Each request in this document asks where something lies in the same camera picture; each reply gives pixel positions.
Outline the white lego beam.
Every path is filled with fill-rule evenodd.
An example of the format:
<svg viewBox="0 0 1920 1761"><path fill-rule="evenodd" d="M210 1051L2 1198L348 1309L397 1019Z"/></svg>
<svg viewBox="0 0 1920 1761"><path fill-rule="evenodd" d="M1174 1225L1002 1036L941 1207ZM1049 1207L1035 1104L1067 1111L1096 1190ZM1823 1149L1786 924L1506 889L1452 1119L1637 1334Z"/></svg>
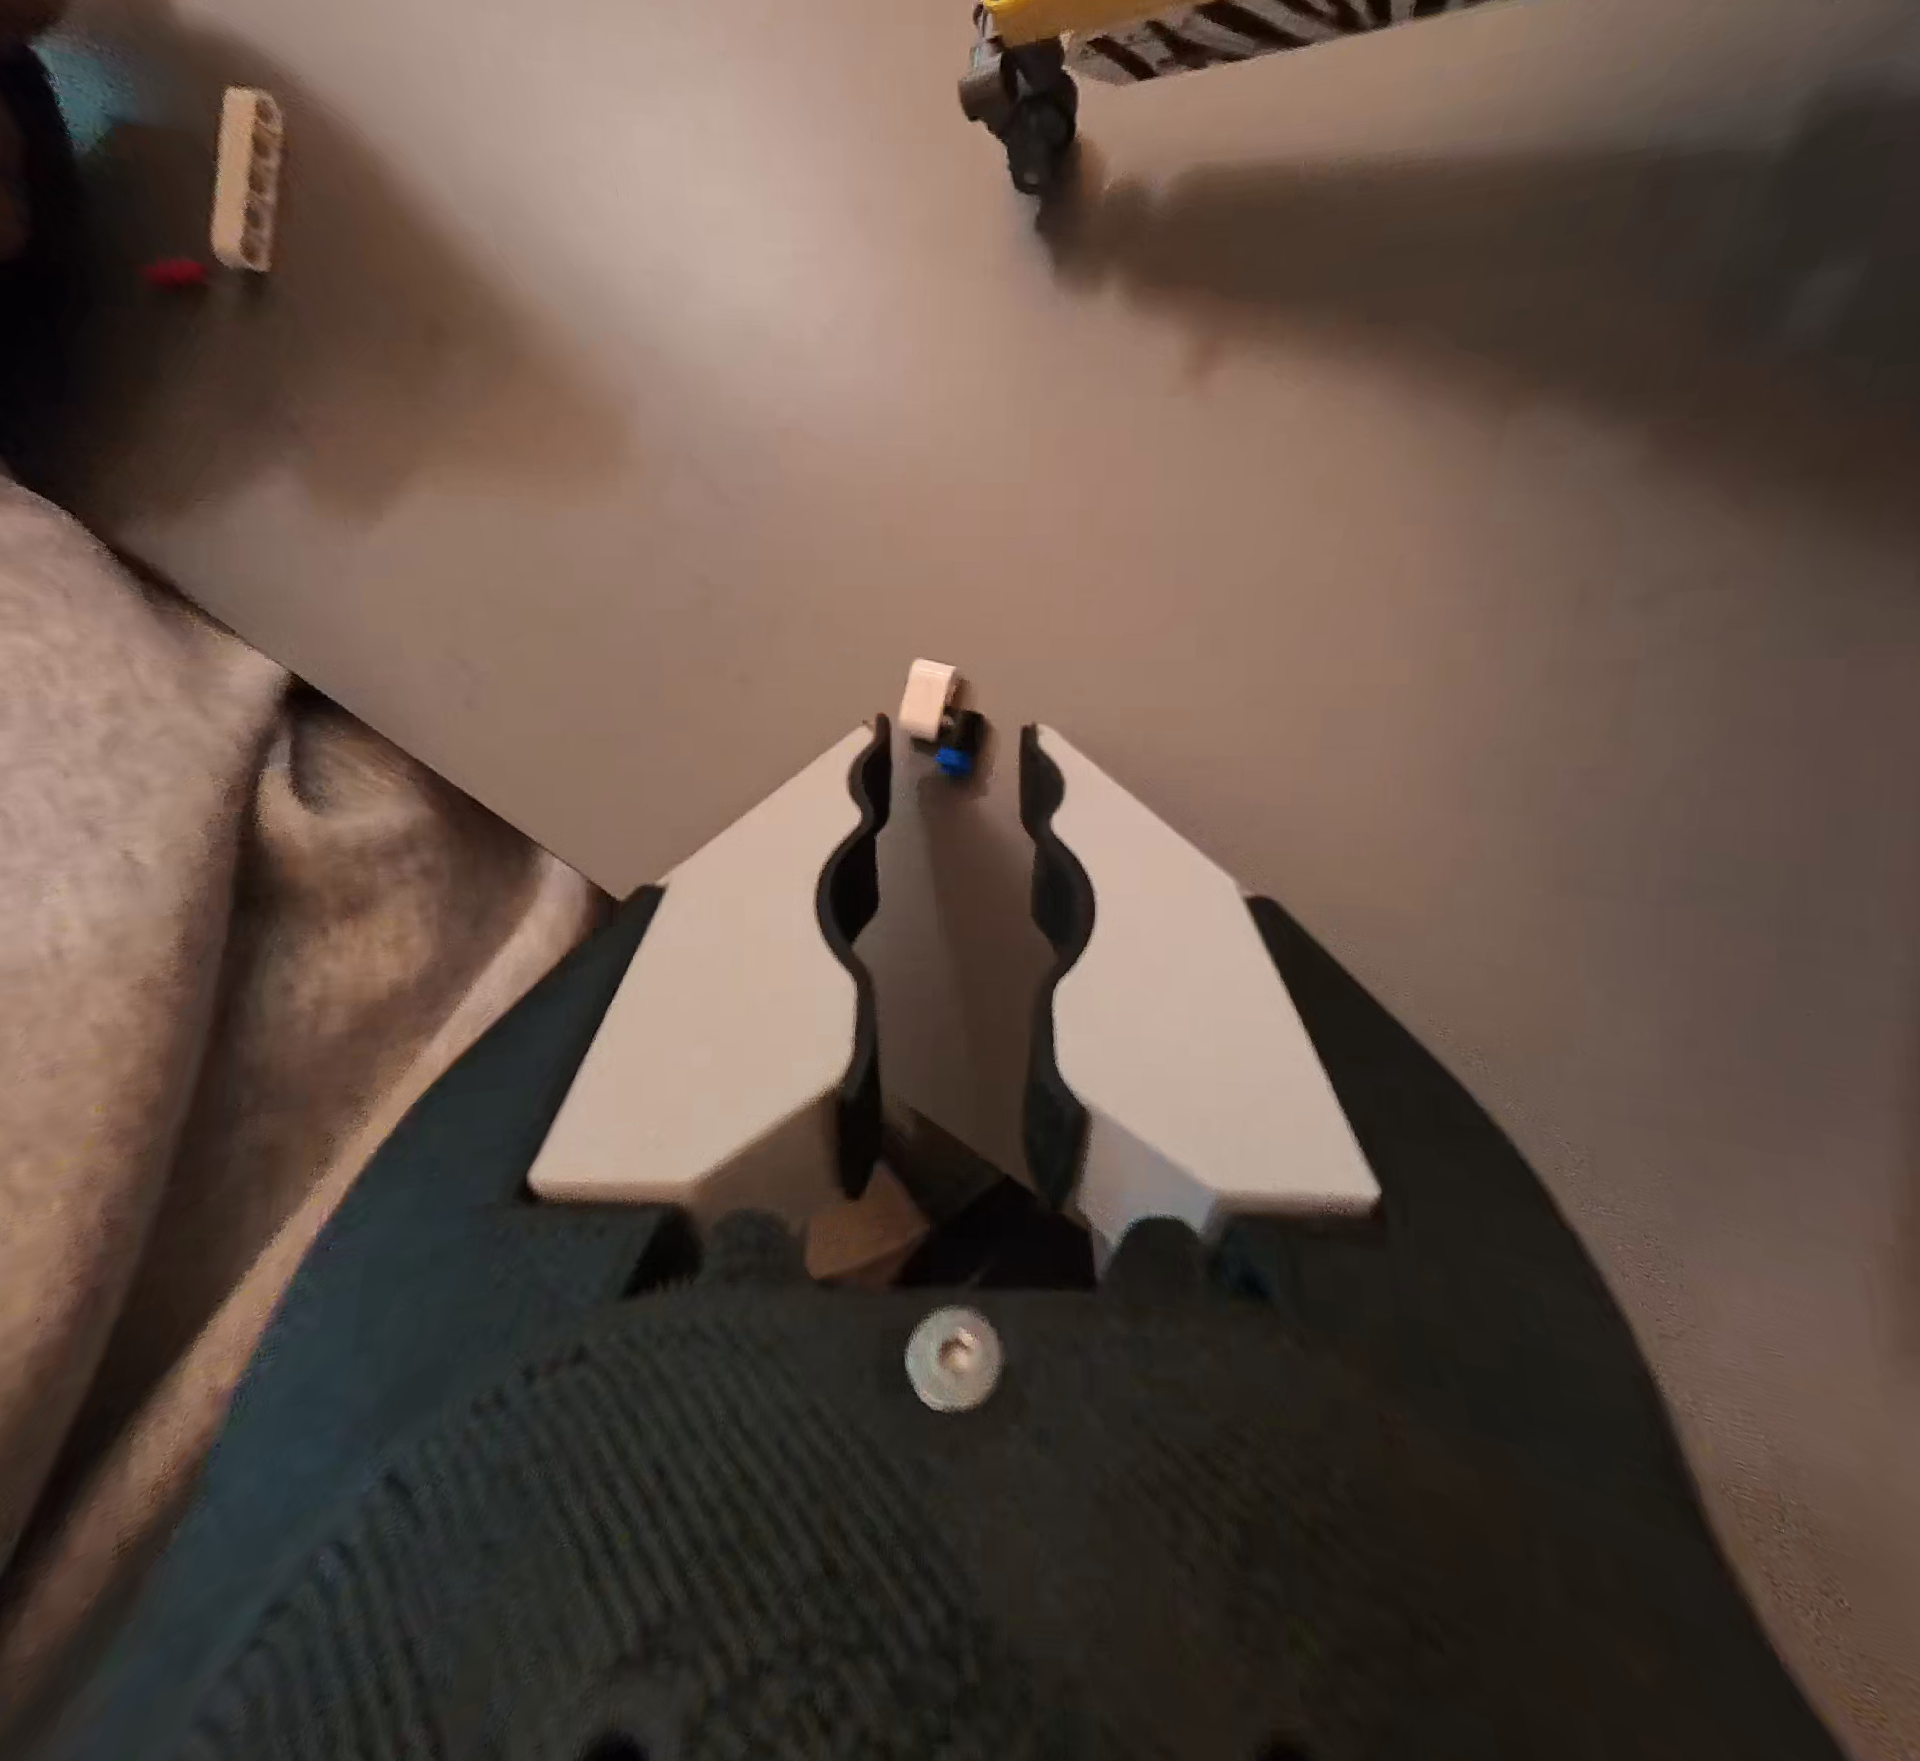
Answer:
<svg viewBox="0 0 1920 1761"><path fill-rule="evenodd" d="M287 117L276 97L228 84L208 227L217 263L250 273L272 270L284 148Z"/></svg>

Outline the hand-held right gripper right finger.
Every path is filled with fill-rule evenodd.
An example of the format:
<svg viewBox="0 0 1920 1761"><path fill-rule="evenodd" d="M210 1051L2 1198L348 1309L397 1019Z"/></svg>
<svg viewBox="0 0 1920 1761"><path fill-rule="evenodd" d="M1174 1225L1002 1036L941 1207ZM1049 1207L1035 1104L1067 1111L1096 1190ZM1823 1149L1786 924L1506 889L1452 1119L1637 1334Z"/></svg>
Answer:
<svg viewBox="0 0 1920 1761"><path fill-rule="evenodd" d="M1019 741L1031 917L1020 1148L1104 1267L1143 1220L1213 1245L1236 1220L1367 1220L1380 1178L1215 860L1046 723Z"/></svg>

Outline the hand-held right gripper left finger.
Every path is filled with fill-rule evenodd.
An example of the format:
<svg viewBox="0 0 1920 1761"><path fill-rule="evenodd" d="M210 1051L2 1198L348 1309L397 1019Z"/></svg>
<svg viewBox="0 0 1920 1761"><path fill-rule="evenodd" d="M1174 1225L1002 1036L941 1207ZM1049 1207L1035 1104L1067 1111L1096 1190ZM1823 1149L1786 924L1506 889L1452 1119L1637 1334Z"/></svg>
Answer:
<svg viewBox="0 0 1920 1761"><path fill-rule="evenodd" d="M532 1195L803 1229L864 1193L885 1107L856 941L880 909L892 733L856 723L650 893Z"/></svg>

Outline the grey sweatshirt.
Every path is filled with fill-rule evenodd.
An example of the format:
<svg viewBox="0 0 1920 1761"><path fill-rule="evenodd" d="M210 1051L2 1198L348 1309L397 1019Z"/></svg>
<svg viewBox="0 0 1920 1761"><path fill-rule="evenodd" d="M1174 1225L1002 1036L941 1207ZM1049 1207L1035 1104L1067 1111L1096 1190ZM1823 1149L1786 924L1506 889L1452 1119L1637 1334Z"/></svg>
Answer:
<svg viewBox="0 0 1920 1761"><path fill-rule="evenodd" d="M608 911L3 475L3 1748L373 1149Z"/></svg>

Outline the small white lego connector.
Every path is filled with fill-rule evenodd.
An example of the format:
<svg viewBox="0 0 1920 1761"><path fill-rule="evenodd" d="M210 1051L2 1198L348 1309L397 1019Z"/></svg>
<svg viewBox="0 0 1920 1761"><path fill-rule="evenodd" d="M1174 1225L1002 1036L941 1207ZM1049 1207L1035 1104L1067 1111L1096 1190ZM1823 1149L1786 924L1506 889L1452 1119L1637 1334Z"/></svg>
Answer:
<svg viewBox="0 0 1920 1761"><path fill-rule="evenodd" d="M947 780L972 780L987 741L987 718L970 706L964 675L954 665L919 657L906 671L900 733Z"/></svg>

